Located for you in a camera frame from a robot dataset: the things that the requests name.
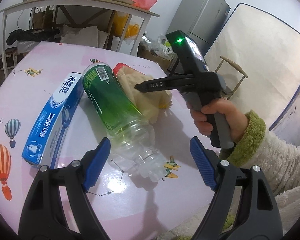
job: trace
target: silver screw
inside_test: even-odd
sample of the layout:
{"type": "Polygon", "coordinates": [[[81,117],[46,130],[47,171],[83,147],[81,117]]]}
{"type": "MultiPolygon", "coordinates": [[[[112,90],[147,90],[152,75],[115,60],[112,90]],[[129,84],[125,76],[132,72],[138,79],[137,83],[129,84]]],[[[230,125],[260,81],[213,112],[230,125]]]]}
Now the silver screw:
{"type": "Polygon", "coordinates": [[[252,168],[256,172],[261,171],[261,169],[260,169],[260,167],[258,165],[254,165],[252,168]]]}
{"type": "Polygon", "coordinates": [[[79,165],[80,165],[80,161],[78,161],[78,160],[71,162],[72,167],[78,167],[79,165]]]}
{"type": "Polygon", "coordinates": [[[227,161],[227,160],[221,160],[220,161],[220,164],[222,165],[222,166],[229,166],[229,162],[227,161]]]}
{"type": "Polygon", "coordinates": [[[47,169],[48,169],[48,166],[43,165],[43,166],[41,166],[40,171],[45,172],[47,169]]]}

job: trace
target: blue box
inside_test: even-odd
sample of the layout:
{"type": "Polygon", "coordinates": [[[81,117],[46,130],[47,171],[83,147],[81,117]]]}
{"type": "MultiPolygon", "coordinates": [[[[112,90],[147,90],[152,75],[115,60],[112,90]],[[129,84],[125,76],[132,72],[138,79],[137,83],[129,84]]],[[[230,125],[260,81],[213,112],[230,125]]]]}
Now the blue box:
{"type": "Polygon", "coordinates": [[[31,165],[55,168],[69,124],[83,94],[81,76],[80,73],[69,73],[39,114],[22,152],[22,158],[31,165]]]}

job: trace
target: gray grip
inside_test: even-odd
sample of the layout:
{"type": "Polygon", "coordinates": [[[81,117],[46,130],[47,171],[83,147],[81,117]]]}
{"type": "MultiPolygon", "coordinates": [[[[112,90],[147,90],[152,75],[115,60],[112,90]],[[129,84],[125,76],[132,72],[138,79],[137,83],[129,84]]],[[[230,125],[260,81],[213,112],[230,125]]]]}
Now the gray grip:
{"type": "Polygon", "coordinates": [[[216,122],[220,147],[222,149],[230,149],[234,146],[234,143],[231,139],[230,127],[226,120],[226,116],[224,114],[215,113],[214,120],[216,122]]]}

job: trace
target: black cloth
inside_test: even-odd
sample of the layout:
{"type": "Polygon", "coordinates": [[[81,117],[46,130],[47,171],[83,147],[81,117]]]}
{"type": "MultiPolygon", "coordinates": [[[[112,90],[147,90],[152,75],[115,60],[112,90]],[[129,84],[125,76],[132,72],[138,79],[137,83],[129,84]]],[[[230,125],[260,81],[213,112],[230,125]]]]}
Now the black cloth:
{"type": "Polygon", "coordinates": [[[15,41],[47,41],[59,33],[59,29],[30,29],[27,31],[17,29],[10,33],[7,38],[7,45],[10,46],[15,41]]]}

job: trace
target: orange striped hot air balloon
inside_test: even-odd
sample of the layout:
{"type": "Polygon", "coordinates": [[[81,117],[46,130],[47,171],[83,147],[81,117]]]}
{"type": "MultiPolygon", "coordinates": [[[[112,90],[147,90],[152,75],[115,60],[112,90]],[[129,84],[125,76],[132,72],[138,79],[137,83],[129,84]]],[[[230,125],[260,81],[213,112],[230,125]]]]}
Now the orange striped hot air balloon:
{"type": "Polygon", "coordinates": [[[8,149],[0,144],[0,181],[2,184],[2,192],[7,200],[11,200],[11,190],[7,185],[11,167],[11,156],[8,149]]]}

